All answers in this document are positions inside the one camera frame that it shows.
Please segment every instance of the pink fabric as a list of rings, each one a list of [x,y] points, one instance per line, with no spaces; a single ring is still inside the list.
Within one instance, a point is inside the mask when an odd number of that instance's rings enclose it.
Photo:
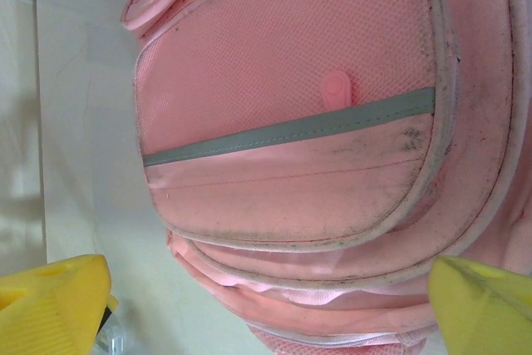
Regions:
[[[434,116],[147,168],[172,254],[279,354],[420,351],[435,256],[532,269],[530,1],[131,0],[143,154],[328,111],[331,73],[353,106],[436,87]]]
[[[164,220],[185,235],[258,244],[355,235],[362,240],[410,190],[431,127],[431,116],[413,116],[352,133],[154,166],[146,177]],[[182,206],[175,207],[176,199]],[[261,220],[268,223],[249,223]]]
[[[435,85],[426,0],[198,4],[140,56],[150,60],[136,77],[144,154],[323,113],[331,71],[350,76],[354,104]],[[168,135],[169,124],[179,131]]]

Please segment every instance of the reflective stripe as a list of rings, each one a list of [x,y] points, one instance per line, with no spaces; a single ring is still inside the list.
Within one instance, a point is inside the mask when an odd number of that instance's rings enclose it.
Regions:
[[[361,106],[308,116],[145,155],[144,167],[338,135],[386,124],[408,116],[433,114],[435,99],[436,88],[426,87]]]

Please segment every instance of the zipper pull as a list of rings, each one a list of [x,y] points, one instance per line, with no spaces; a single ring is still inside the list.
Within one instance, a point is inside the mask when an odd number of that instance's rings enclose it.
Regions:
[[[321,92],[328,111],[352,106],[351,79],[344,71],[329,72],[323,78]]]

